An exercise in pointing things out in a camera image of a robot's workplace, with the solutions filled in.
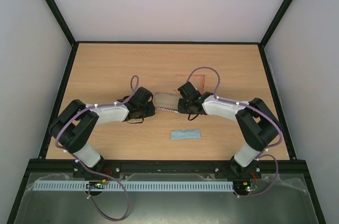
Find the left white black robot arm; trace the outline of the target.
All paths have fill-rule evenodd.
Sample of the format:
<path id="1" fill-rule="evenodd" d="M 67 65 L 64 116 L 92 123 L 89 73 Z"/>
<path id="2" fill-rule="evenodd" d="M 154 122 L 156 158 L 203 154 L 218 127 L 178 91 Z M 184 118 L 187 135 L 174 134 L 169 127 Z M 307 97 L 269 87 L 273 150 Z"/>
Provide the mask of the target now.
<path id="1" fill-rule="evenodd" d="M 155 115 L 153 94 L 139 87 L 132 95 L 111 104 L 86 105 L 73 100 L 49 127 L 55 138 L 56 147 L 76 158 L 84 169 L 93 175 L 104 170 L 104 158 L 88 142 L 93 129 L 101 124 L 136 120 L 143 123 L 145 118 Z"/>

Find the red transparent sunglasses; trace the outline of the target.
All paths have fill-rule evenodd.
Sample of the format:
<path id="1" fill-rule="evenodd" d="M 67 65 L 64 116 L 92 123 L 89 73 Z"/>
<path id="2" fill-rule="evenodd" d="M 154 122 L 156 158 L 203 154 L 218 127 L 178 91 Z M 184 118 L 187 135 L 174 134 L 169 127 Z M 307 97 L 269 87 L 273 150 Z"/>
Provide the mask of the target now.
<path id="1" fill-rule="evenodd" d="M 179 85 L 176 87 L 175 92 L 179 94 L 178 88 L 184 85 L 187 82 L 188 75 L 178 74 L 177 79 Z M 189 82 L 202 94 L 204 92 L 205 85 L 205 76 L 204 75 L 192 75 L 189 79 Z"/>

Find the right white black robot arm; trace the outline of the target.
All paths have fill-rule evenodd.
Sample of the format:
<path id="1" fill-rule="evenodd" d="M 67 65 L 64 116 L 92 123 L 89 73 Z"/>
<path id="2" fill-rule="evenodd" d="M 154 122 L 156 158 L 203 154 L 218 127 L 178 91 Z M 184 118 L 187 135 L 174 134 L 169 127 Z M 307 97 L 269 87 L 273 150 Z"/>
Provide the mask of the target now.
<path id="1" fill-rule="evenodd" d="M 262 152 L 283 139 L 280 122 L 260 98 L 246 102 L 220 98 L 210 92 L 201 94 L 190 82 L 179 87 L 178 92 L 178 112 L 187 114 L 189 120 L 215 115 L 238 123 L 245 143 L 230 160 L 230 170 L 237 177 L 247 174 L 249 165 Z"/>

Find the blue cleaning cloth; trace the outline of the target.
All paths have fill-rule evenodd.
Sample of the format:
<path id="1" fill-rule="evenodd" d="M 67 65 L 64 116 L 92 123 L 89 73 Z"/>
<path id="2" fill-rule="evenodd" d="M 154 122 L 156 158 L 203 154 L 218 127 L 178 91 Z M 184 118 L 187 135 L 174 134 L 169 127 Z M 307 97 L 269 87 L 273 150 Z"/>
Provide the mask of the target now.
<path id="1" fill-rule="evenodd" d="M 199 129 L 173 130 L 170 132 L 170 138 L 171 140 L 200 139 L 201 132 Z"/>

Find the striped sunglasses case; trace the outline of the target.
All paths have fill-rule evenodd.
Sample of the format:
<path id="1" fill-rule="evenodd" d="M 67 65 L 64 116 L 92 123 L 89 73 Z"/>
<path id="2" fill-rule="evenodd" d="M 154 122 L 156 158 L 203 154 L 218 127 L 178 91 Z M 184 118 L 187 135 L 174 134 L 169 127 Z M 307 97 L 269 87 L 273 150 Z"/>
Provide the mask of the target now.
<path id="1" fill-rule="evenodd" d="M 153 104 L 156 110 L 178 113 L 178 103 L 181 97 L 177 94 L 170 93 L 155 93 L 153 97 Z"/>

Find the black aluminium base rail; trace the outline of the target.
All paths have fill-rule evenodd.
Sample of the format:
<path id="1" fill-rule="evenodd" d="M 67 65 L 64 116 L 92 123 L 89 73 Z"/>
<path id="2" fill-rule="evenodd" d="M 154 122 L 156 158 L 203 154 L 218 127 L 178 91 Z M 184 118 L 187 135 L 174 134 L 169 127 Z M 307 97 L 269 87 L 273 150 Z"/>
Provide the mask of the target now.
<path id="1" fill-rule="evenodd" d="M 120 178 L 131 174 L 199 174 L 213 175 L 216 179 L 229 181 L 250 180 L 261 178 L 263 174 L 275 173 L 275 162 L 272 160 L 254 161 L 240 175 L 235 175 L 230 168 L 228 160 L 206 161 L 174 161 L 174 160 L 106 160 L 101 165 L 100 173 Z M 25 177 L 32 173 L 66 173 L 73 178 L 85 180 L 98 180 L 98 175 L 86 171 L 74 160 L 63 159 L 30 159 Z"/>

